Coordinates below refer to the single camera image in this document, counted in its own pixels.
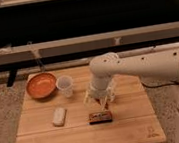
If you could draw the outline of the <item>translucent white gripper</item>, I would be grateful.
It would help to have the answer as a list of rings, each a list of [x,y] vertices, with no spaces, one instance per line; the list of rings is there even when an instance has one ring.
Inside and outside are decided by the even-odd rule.
[[[93,103],[93,99],[107,98],[108,103],[115,99],[112,77],[97,78],[93,77],[89,84],[89,92],[85,93],[83,99],[84,105],[89,107]]]

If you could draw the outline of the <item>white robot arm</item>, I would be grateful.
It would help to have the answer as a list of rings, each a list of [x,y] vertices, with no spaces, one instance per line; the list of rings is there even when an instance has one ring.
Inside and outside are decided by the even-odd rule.
[[[146,55],[120,58],[116,53],[105,53],[92,58],[89,64],[91,80],[84,102],[98,99],[106,104],[114,75],[159,77],[179,82],[179,49],[147,53]],[[179,143],[179,117],[177,118],[174,143]]]

